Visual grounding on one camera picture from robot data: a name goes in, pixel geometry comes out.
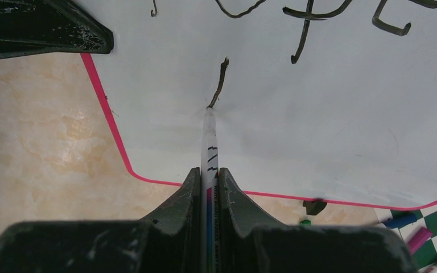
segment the pink edge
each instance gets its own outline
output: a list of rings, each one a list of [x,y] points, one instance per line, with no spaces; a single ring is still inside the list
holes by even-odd
[[[88,71],[89,79],[91,80],[91,84],[93,85],[94,91],[96,92],[96,96],[98,97],[98,100],[100,102],[101,108],[103,109],[103,113],[105,114],[106,121],[108,122],[108,125],[110,126],[110,129],[113,134],[113,138],[116,142],[116,145],[118,146],[119,154],[121,155],[121,158],[123,159],[123,162],[125,164],[126,170],[137,179],[140,179],[145,182],[149,183],[155,183],[155,184],[162,184],[162,185],[172,185],[172,186],[181,186],[181,183],[176,182],[168,182],[168,181],[160,181],[160,180],[153,180],[148,179],[143,176],[137,175],[132,167],[130,160],[128,159],[128,155],[126,154],[125,146],[123,145],[123,141],[121,140],[121,136],[118,132],[118,127],[116,126],[116,123],[114,121],[113,113],[108,105],[108,101],[106,99],[105,91],[103,90],[103,86],[101,85],[100,77],[98,76],[98,72],[96,71],[96,67],[94,66],[93,59],[91,58],[91,54],[89,53],[81,53],[81,58],[83,60],[84,66],[86,70]],[[263,192],[251,192],[251,191],[244,191],[248,195],[258,195],[258,196],[267,196],[267,197],[276,197],[276,198],[286,198],[286,199],[296,199],[296,200],[304,200],[304,201],[313,201],[315,198],[310,197],[300,197],[300,196],[290,196],[290,195],[276,195],[273,193],[263,193]],[[324,200],[328,203],[333,204],[340,204],[340,205],[350,205],[350,206],[365,206],[369,208],[379,208],[379,209],[392,209],[392,210],[417,210],[417,209],[424,209],[428,208],[430,206],[434,206],[437,204],[437,201],[431,202],[424,206],[418,206],[414,208],[396,208],[393,206],[380,206],[380,205],[371,205],[371,204],[363,204],[363,203],[355,203],[355,202],[345,202],[345,201],[336,201],[336,200]]]

